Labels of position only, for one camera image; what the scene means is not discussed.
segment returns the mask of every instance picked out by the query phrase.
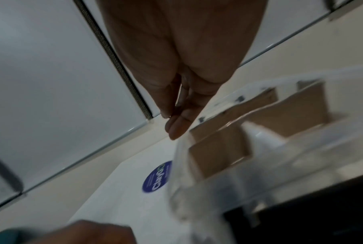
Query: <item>blurry hand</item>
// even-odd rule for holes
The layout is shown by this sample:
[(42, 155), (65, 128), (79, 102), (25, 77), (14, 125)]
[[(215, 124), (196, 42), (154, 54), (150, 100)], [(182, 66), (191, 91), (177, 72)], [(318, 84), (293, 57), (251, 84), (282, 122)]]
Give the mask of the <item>blurry hand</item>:
[(136, 244), (131, 228), (79, 221), (30, 244)]
[(98, 3), (120, 59), (170, 118), (165, 130), (176, 139), (239, 66), (267, 0)]

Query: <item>black object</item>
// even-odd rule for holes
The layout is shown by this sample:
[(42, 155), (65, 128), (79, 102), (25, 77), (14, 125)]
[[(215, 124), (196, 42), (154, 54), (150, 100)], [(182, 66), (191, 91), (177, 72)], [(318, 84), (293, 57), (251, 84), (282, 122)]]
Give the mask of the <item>black object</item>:
[(252, 228), (242, 208), (224, 214), (239, 244), (363, 242), (363, 176), (267, 208)]

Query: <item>sticker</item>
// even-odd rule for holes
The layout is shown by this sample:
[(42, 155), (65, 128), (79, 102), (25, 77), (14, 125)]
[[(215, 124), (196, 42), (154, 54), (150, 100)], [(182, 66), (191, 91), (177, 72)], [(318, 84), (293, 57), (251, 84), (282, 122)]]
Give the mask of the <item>sticker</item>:
[(143, 191), (147, 193), (153, 192), (165, 185), (168, 181), (169, 173), (171, 172), (171, 165), (172, 161), (168, 161), (154, 169), (154, 171), (145, 179)]

